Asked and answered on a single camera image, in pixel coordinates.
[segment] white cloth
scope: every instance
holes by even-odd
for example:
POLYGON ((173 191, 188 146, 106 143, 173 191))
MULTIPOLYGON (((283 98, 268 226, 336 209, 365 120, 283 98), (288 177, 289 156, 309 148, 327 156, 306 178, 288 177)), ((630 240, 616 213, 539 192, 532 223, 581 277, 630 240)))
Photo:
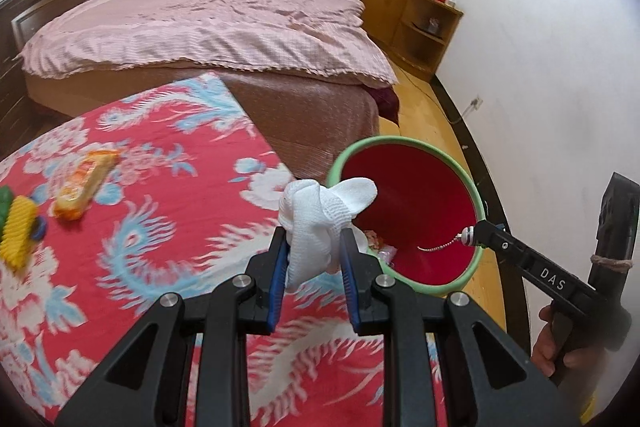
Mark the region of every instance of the white cloth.
POLYGON ((351 220, 377 195, 376 184, 367 178, 351 178, 331 188, 322 187, 315 180, 298 180, 287 185, 278 214, 290 246, 287 291, 295 291, 324 271, 335 273, 340 269, 342 229, 353 230, 358 250, 367 251, 366 236, 351 220))

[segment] yellow toy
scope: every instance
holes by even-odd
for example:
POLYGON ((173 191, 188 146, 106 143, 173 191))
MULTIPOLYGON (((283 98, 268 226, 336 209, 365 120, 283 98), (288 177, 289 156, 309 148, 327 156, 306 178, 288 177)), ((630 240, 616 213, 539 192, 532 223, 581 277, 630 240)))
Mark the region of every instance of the yellow toy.
POLYGON ((44 220, 38 218, 38 206, 34 201, 16 196, 0 234, 0 258, 13 271, 22 270, 33 250, 34 240, 39 241, 44 235, 44 220))

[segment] bucket rim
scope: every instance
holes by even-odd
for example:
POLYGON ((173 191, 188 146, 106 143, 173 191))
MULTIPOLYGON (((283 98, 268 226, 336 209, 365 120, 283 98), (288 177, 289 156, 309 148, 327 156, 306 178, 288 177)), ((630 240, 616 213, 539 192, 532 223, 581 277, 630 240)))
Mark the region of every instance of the bucket rim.
MULTIPOLYGON (((444 161, 444 163, 452 169, 453 172, 460 178, 460 181, 465 185, 466 191, 471 198, 471 202, 474 206, 474 210, 476 212, 476 222, 482 221, 485 218, 484 215, 484 205, 482 204, 482 200, 480 198, 480 194, 476 189, 476 185, 471 179, 471 176, 466 173, 465 169, 460 166, 458 162, 456 162, 451 156, 449 156, 446 152, 430 145, 421 140, 417 140, 415 138, 408 138, 406 136, 372 136, 369 138, 365 138, 363 140, 359 140, 356 143, 351 144, 347 147, 340 155, 336 158, 334 164, 329 169, 329 172, 326 177, 326 186, 333 187, 337 185, 341 181, 342 169, 344 168, 347 160, 351 158, 354 154, 370 148, 376 145, 384 145, 384 144, 400 144, 406 145, 408 147, 414 147, 416 149, 422 150, 426 153, 431 154, 432 156, 436 156, 438 159, 444 161)), ((462 290, 462 288, 469 282, 473 274, 478 269, 478 265, 480 264, 480 260, 482 258, 482 252, 484 249, 482 247, 476 247, 474 250, 473 257, 469 262, 468 266, 465 270, 451 282, 440 285, 431 285, 424 284, 398 273, 393 268, 388 266, 385 263, 380 262, 380 266, 382 267, 382 271, 395 279, 398 279, 409 286, 411 286, 415 291, 419 293, 427 293, 430 295, 447 295, 454 291, 462 290)))

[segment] toy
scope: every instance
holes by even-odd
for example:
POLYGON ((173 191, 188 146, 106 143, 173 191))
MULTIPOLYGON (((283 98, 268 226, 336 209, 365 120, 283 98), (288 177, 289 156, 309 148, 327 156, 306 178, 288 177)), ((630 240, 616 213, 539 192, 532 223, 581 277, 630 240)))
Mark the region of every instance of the toy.
POLYGON ((14 193, 6 185, 0 187, 0 238, 2 237, 2 229, 6 223, 6 218, 9 217, 9 209, 14 202, 14 193))
POLYGON ((9 213, 2 228, 0 242, 0 257, 13 271, 23 269, 33 248, 31 231, 34 223, 38 228, 43 227, 44 221, 37 220, 38 206, 34 201, 24 196, 16 196, 11 203, 9 213))
POLYGON ((53 205, 56 217, 80 219, 107 174, 118 161, 118 152, 97 150, 87 153, 65 181, 53 205))

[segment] electrical outlet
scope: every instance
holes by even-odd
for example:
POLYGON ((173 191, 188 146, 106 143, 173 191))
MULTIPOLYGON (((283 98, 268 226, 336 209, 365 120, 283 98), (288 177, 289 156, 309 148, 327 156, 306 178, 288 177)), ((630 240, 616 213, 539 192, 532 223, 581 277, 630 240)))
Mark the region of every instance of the electrical outlet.
POLYGON ((473 107, 475 110, 480 109, 480 106, 482 105, 482 98, 480 98, 480 95, 477 95, 472 101, 471 101, 471 107, 473 107))

